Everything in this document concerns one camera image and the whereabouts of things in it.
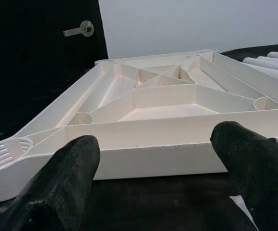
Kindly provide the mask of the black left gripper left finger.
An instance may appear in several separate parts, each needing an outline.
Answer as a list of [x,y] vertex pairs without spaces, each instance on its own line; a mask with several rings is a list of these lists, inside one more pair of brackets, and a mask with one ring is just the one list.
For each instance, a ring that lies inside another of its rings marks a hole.
[[78,231],[100,156],[93,135],[60,148],[0,212],[0,231]]

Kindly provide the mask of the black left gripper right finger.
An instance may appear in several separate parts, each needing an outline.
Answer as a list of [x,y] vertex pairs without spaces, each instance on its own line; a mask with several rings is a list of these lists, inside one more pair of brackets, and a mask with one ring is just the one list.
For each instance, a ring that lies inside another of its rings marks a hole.
[[212,147],[236,184],[255,225],[278,231],[278,142],[236,121],[217,124]]

